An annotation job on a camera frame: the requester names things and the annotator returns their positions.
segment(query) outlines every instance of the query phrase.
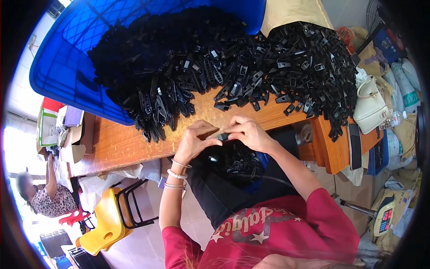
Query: yellow chair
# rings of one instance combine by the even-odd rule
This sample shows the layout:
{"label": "yellow chair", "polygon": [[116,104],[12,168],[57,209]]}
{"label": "yellow chair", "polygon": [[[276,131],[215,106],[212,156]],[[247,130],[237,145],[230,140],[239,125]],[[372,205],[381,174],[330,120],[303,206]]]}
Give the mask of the yellow chair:
{"label": "yellow chair", "polygon": [[[93,256],[96,256],[100,250],[108,251],[115,242],[132,233],[131,229],[124,227],[118,211],[115,194],[121,190],[121,188],[109,188],[103,193],[94,209],[97,218],[96,228],[79,239],[82,248]],[[120,206],[124,208],[124,205],[124,198],[120,198]],[[129,225],[130,217],[125,211],[123,210],[123,217]]]}

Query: orange wooden table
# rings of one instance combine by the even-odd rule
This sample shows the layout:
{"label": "orange wooden table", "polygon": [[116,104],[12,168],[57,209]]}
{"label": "orange wooden table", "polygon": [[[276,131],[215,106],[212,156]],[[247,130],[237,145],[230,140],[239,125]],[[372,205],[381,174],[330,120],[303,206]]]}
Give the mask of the orange wooden table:
{"label": "orange wooden table", "polygon": [[[271,130],[289,124],[306,120],[303,112],[293,112],[286,117],[283,111],[289,103],[275,103],[275,96],[270,95],[267,106],[260,102],[261,110],[255,112],[251,104],[243,108],[231,106],[229,111],[223,112],[214,108],[213,97],[220,88],[212,89],[204,95],[194,93],[196,114],[185,118],[180,115],[177,128],[172,132],[168,126],[164,127],[166,140],[158,143],[147,143],[134,126],[124,126],[112,121],[96,117],[94,125],[94,149],[92,155],[85,157],[76,164],[70,164],[71,176],[83,176],[89,173],[107,171],[137,164],[143,161],[171,156],[175,153],[181,141],[184,129],[193,122],[204,119],[219,128],[226,127],[231,117],[242,113],[255,119],[263,129]],[[319,166],[325,166],[328,173],[335,174],[349,165],[349,146],[347,131],[333,143],[328,137],[330,123],[323,117],[311,118],[314,131],[313,143],[299,146],[300,159],[316,161]],[[375,131],[367,135],[362,134],[362,152],[369,151],[377,142]]]}

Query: red shirt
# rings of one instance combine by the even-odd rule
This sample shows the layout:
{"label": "red shirt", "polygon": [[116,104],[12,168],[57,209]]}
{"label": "red shirt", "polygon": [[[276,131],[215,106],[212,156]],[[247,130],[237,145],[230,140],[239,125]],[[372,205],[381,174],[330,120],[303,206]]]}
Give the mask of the red shirt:
{"label": "red shirt", "polygon": [[252,268],[269,254],[352,263],[359,236],[348,217],[321,188],[307,202],[301,196],[275,198],[230,216],[206,250],[178,227],[162,231],[166,268]]}

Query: white star print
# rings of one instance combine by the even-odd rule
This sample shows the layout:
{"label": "white star print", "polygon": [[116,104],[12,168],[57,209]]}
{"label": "white star print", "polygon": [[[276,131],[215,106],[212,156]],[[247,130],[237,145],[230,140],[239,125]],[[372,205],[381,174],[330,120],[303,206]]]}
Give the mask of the white star print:
{"label": "white star print", "polygon": [[263,240],[269,238],[268,236],[264,236],[264,231],[261,232],[261,234],[256,235],[256,234],[252,234],[254,236],[253,239],[251,239],[251,241],[258,241],[260,242],[260,244],[263,243]]}
{"label": "white star print", "polygon": [[218,241],[218,239],[220,238],[224,238],[222,236],[219,235],[219,232],[217,232],[216,234],[213,234],[211,239],[209,241],[211,241],[213,239],[213,241],[215,241],[215,243]]}

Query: silver bangle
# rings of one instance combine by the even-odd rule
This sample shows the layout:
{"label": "silver bangle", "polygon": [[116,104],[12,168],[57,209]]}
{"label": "silver bangle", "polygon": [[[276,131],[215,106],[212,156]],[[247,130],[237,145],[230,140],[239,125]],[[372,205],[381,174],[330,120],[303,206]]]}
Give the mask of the silver bangle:
{"label": "silver bangle", "polygon": [[179,178],[179,179],[187,179],[188,175],[185,174],[183,176],[175,174],[174,172],[172,172],[172,170],[167,169],[167,173],[169,173],[169,175],[174,176],[175,178]]}
{"label": "silver bangle", "polygon": [[169,184],[169,183],[164,183],[164,186],[168,186],[168,187],[172,187],[172,188],[176,188],[176,187],[185,188],[187,186],[187,184],[184,184],[184,185],[173,185],[173,184]]}
{"label": "silver bangle", "polygon": [[186,168],[193,168],[191,165],[189,165],[189,164],[187,164],[187,165],[183,165],[183,164],[180,164],[180,163],[178,163],[177,161],[175,161],[175,160],[173,160],[172,159],[172,163],[174,163],[174,164],[177,164],[177,165],[180,165],[180,166],[183,166],[183,167],[186,167]]}
{"label": "silver bangle", "polygon": [[164,183],[164,187],[165,188],[168,188],[168,189],[173,189],[173,190],[183,190],[184,188],[182,187],[182,186],[180,186],[180,185],[177,185],[178,186],[178,188],[174,188],[174,187],[170,187],[170,186],[167,186],[165,183]]}

